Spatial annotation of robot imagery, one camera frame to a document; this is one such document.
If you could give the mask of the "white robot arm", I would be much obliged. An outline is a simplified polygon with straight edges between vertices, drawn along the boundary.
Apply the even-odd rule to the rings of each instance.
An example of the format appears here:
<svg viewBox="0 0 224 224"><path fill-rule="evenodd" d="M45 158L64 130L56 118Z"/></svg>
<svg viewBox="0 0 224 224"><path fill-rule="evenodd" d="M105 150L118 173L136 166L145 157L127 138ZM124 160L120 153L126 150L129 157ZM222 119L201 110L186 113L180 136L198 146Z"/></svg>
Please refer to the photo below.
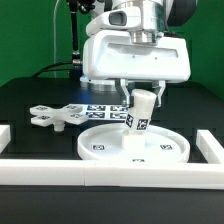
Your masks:
<svg viewBox="0 0 224 224"><path fill-rule="evenodd" d="M185 24L198 0L112 0L86 26L83 73L89 80L113 80L122 103L131 107L130 81L150 82L161 96L168 83L189 79L190 62L183 38L170 26Z"/></svg>

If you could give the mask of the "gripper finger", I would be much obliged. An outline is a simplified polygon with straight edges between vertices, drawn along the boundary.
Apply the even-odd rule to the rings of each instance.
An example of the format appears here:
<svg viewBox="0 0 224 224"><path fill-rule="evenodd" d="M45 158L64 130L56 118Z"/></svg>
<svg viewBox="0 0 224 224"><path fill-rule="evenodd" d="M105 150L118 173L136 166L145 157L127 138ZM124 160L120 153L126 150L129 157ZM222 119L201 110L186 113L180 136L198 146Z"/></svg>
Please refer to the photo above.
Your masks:
<svg viewBox="0 0 224 224"><path fill-rule="evenodd" d="M116 90L120 94L122 105L124 107L132 107L134 97L128 91L128 81L126 79L118 79L116 81Z"/></svg>
<svg viewBox="0 0 224 224"><path fill-rule="evenodd" d="M166 88L166 82L163 80L152 82L153 92L156 95L156 106L160 107L162 104L162 95Z"/></svg>

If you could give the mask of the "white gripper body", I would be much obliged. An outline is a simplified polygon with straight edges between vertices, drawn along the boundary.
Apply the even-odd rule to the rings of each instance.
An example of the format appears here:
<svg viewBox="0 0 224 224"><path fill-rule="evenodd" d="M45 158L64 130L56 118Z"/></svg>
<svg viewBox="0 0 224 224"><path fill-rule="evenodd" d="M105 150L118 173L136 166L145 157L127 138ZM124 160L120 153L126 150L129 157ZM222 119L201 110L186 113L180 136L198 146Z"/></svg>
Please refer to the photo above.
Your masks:
<svg viewBox="0 0 224 224"><path fill-rule="evenodd" d="M128 32L102 30L84 45L83 73L90 80L186 81L190 76L186 41L162 37L156 46L133 44Z"/></svg>

